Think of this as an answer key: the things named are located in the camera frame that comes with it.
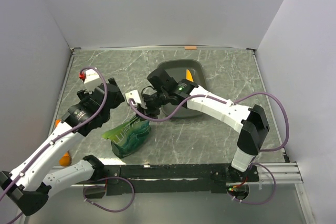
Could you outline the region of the yellow plastic scoop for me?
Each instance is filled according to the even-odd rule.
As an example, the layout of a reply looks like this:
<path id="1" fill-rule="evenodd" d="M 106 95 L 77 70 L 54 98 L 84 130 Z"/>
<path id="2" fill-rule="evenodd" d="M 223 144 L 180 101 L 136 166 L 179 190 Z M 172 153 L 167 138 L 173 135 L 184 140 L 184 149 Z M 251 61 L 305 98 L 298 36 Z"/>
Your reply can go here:
<path id="1" fill-rule="evenodd" d="M 191 82 L 194 81 L 193 76 L 192 76 L 192 74 L 191 74 L 191 72 L 190 72 L 189 69 L 186 69 L 186 77 L 185 77 L 185 79 L 188 80 L 188 81 L 191 81 Z"/>

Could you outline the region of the green litter bag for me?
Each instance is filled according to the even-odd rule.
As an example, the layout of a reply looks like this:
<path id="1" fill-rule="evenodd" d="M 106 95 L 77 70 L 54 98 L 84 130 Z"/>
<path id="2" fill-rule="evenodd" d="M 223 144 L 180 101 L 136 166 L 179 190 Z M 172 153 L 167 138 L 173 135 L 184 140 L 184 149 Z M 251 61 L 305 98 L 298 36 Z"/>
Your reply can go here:
<path id="1" fill-rule="evenodd" d="M 112 152 L 116 157 L 125 158 L 135 153 L 150 133 L 150 122 L 135 115 L 127 122 L 104 132 L 102 138 L 111 141 Z"/>

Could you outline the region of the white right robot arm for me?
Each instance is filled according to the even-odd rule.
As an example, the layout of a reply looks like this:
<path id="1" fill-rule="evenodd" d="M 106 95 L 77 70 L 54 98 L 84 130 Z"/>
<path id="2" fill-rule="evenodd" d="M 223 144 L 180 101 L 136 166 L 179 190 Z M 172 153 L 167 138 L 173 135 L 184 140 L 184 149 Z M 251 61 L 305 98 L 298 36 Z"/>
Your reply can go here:
<path id="1" fill-rule="evenodd" d="M 162 68 L 152 71 L 147 80 L 155 92 L 142 96 L 146 116 L 157 119 L 160 108 L 171 104 L 177 110 L 184 107 L 202 112 L 238 132 L 237 150 L 230 163 L 229 175 L 235 181 L 243 180 L 269 132 L 265 110 L 259 105 L 249 107 L 226 100 L 187 79 L 176 81 Z"/>

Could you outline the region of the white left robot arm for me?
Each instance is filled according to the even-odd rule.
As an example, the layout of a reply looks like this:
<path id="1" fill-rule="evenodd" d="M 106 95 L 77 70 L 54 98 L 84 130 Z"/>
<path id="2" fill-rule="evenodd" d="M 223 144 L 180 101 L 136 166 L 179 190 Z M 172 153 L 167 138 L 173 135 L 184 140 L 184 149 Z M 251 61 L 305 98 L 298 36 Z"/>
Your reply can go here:
<path id="1" fill-rule="evenodd" d="M 77 96 L 79 103 L 67 110 L 42 145 L 17 168 L 1 172 L 1 188 L 25 216 L 39 211 L 50 197 L 71 185 L 87 180 L 98 183 L 103 179 L 104 165 L 93 155 L 51 172 L 66 151 L 108 122 L 111 109 L 125 101 L 113 78 L 92 92 L 80 90 Z"/>

